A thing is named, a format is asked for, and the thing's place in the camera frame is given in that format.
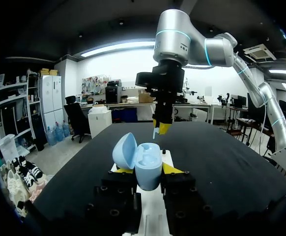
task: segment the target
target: water bottle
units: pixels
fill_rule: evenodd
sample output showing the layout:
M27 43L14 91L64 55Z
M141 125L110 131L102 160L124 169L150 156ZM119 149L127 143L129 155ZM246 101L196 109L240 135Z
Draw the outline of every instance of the water bottle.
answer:
M56 145L56 138L55 138L55 132L54 130L50 129L50 127L48 126L48 130L46 132L46 135L47 135L47 141L48 141L48 144L50 146L53 146L53 145Z
M57 142L61 142L64 139L63 129L59 126L58 122L56 122L55 134Z
M69 124L66 123L65 121L63 121L62 129L63 129L64 136L65 136L65 137L68 137L68 136L70 135Z

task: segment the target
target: cardboard box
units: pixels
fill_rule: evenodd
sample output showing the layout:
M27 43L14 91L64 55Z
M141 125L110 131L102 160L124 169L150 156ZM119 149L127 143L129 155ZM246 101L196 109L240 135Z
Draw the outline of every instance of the cardboard box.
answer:
M154 98L149 93L139 93L139 103L154 102Z

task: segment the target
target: yellow part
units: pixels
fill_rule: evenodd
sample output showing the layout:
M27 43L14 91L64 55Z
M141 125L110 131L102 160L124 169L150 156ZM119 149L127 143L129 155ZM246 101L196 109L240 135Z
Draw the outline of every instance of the yellow part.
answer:
M156 127L156 120L153 119L153 125ZM172 124L159 123L159 134L166 134Z
M166 134L171 125L172 124L160 123L159 124L159 134Z
M126 169L120 168L119 170L116 170L115 172L116 172L116 173L125 172L125 173L128 173L128 174L132 174L132 173L133 173L133 170L126 170Z
M174 168L174 167L172 167L172 166L166 164L165 162L163 162L163 170L164 170L164 173L165 173L165 174L170 174L170 173L176 173L176 174L178 174L178 173L184 173L183 171L178 170L178 169L176 169L176 168Z

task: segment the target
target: black chair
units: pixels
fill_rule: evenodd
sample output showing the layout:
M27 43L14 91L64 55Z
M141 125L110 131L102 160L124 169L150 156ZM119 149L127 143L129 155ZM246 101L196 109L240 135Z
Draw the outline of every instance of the black chair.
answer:
M65 100L67 105L64 105L64 109L68 114L69 121L71 122L72 128L74 130L72 140L74 140L75 136L79 135L79 143L81 143L85 134L90 134L88 120L83 114L79 103L74 103L75 96L66 97Z

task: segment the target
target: white box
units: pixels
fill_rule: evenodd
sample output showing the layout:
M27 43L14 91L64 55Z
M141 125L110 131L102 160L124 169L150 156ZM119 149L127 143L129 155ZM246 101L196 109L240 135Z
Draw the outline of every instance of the white box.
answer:
M7 160L12 161L13 158L19 157L19 154L16 149L14 137L15 137L14 134L8 134L2 139L0 139L0 151L5 161Z
M90 128L90 134L92 138L102 132L105 128L113 123L112 112L110 110L102 111L100 113L89 113L88 123Z

